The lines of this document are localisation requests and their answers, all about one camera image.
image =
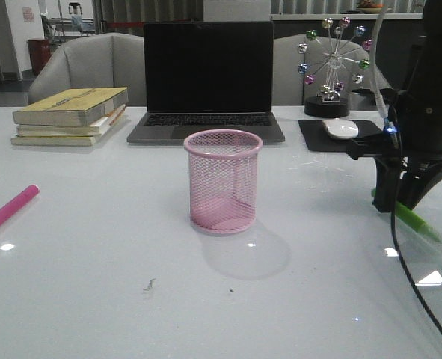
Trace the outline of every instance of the white cable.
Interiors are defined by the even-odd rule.
[[[374,93],[375,103],[377,104],[378,113],[381,118],[386,119],[388,117],[387,106],[385,105],[384,98],[380,93],[380,88],[377,83],[377,66],[375,65],[375,56],[377,53],[377,42],[378,35],[380,33],[380,27],[382,26],[382,22],[384,21],[385,14],[387,13],[389,6],[392,5],[393,0],[386,0],[380,14],[375,21],[373,31],[372,31],[372,47],[370,48],[370,87],[372,88],[372,92]]]

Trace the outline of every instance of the laptop keyboard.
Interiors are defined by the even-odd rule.
[[[268,114],[151,114],[147,126],[270,126]]]

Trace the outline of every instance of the white mouse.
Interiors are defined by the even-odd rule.
[[[325,130],[332,138],[346,140],[358,136],[358,127],[354,121],[331,118],[322,121]]]

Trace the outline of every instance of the pink mesh pencil holder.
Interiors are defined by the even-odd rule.
[[[210,233],[236,233],[255,219],[257,154],[249,132],[212,129],[184,140],[189,156],[191,220]]]

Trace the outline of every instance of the chair back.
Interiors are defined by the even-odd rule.
[[[129,104],[145,106],[144,39],[127,34],[81,37],[57,48],[33,81],[30,103],[68,88],[128,87]]]

